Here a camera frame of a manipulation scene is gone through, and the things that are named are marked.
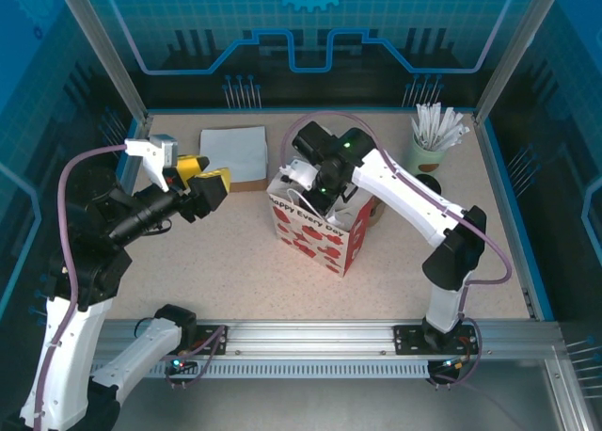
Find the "white paper napkin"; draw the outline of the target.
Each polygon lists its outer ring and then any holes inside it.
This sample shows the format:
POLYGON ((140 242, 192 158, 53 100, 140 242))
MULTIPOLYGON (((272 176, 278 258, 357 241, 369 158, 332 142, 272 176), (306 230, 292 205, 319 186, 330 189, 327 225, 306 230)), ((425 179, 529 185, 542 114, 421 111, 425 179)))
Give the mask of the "white paper napkin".
POLYGON ((343 203, 338 200, 327 213, 325 221, 341 231, 349 232, 356 221, 360 209, 361 205, 357 203, 352 203, 351 201, 343 203))

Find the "red white paper bag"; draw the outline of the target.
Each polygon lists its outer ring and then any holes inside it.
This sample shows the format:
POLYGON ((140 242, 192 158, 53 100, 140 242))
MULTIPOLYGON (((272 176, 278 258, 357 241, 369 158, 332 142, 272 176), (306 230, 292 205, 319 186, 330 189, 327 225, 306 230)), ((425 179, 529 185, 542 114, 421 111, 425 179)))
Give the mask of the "red white paper bag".
POLYGON ((349 201, 361 209, 352 229, 345 232, 304 209, 300 185, 284 182, 278 174, 267 188, 277 238, 341 278, 363 247, 373 198, 363 189, 350 187, 348 191, 352 194, 349 201))

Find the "white napkin stack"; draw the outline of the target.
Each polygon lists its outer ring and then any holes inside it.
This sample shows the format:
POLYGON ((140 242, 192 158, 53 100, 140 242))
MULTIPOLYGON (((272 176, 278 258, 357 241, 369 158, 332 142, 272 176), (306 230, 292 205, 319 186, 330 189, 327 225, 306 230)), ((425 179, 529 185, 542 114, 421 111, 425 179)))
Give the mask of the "white napkin stack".
POLYGON ((268 186, 268 147, 264 126, 203 129, 199 154, 209 170, 230 170, 231 192, 264 191, 268 186))

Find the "brown cardboard cup carrier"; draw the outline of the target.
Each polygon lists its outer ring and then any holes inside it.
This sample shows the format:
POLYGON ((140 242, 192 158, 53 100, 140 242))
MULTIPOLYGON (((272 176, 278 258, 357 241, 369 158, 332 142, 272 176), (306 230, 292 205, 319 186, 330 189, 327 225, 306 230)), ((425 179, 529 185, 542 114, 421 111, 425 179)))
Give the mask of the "brown cardboard cup carrier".
POLYGON ((371 208, 371 211, 369 214, 369 221, 368 221, 369 227, 373 227, 379 222, 379 220, 381 219, 381 217, 385 211, 385 208, 386 208, 386 205, 383 201, 381 201, 377 197, 372 198, 372 208, 371 208))

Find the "pale green straw holder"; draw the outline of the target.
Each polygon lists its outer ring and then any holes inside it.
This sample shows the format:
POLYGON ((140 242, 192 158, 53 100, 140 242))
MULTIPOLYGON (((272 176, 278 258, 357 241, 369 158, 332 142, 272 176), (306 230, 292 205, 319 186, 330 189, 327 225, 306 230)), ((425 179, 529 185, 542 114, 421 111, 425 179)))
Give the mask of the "pale green straw holder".
POLYGON ((404 154, 403 168, 410 174, 432 174, 445 158, 445 152, 432 152, 425 150, 418 139, 412 136, 411 143, 404 154))

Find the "black plastic cup lid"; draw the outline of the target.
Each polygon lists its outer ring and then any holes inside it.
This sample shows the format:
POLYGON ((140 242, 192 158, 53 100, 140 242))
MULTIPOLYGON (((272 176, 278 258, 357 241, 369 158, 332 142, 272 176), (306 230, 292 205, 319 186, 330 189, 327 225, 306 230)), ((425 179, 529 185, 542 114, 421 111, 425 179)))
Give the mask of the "black plastic cup lid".
POLYGON ((433 192, 435 192, 438 195, 441 195, 442 193, 442 188, 440 183, 438 182, 438 180, 428 174, 418 174, 416 176, 416 179, 418 181, 420 181, 422 184, 424 184, 425 186, 427 186, 430 190, 432 190, 433 192))

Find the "aluminium frame post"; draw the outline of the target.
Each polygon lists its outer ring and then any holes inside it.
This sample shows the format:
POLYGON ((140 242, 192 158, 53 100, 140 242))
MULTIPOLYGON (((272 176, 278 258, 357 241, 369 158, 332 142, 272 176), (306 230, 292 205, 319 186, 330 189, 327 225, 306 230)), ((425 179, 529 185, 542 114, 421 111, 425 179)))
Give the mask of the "aluminium frame post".
POLYGON ((488 118, 555 1, 531 0, 477 103, 473 116, 476 126, 483 125, 488 118))
POLYGON ((89 0, 64 0, 133 118, 147 122, 148 110, 89 0))

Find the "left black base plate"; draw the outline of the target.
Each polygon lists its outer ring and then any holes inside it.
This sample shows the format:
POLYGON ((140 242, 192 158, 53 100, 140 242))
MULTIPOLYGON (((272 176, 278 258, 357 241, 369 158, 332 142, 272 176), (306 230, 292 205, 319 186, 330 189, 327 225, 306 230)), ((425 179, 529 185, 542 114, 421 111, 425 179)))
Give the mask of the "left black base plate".
POLYGON ((224 355, 229 337, 227 325, 197 325, 192 343, 177 352, 184 355, 209 355, 215 349, 216 355, 224 355))

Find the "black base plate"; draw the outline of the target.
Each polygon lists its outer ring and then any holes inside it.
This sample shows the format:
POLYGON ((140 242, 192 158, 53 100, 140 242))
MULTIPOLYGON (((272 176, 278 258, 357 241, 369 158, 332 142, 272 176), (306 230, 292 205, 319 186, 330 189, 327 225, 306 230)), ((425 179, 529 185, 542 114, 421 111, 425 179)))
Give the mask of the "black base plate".
POLYGON ((215 349, 216 355, 224 355, 229 337, 227 325, 197 325, 192 343, 177 352, 184 355, 209 355, 215 349))
POLYGON ((398 356, 476 355, 479 350, 475 328, 460 323, 448 333, 426 322, 395 326, 393 343, 398 356))

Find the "aluminium mounting rail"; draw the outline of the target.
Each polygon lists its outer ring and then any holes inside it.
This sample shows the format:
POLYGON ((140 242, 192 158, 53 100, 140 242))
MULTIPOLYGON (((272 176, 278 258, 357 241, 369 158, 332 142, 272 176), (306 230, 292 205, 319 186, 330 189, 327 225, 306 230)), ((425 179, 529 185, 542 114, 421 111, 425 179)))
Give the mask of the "aluminium mounting rail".
MULTIPOLYGON (((228 321, 222 359, 395 359, 390 320, 228 321)), ((567 350, 555 322, 477 321, 482 359, 554 359, 567 350)))

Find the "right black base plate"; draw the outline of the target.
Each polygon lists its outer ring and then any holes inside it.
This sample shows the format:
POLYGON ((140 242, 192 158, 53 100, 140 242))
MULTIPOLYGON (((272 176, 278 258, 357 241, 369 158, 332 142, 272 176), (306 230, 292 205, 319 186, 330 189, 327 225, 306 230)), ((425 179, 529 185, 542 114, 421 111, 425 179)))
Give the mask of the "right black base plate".
POLYGON ((395 326, 393 343, 398 356, 476 355, 479 350, 475 328, 460 323, 448 333, 426 322, 395 326))

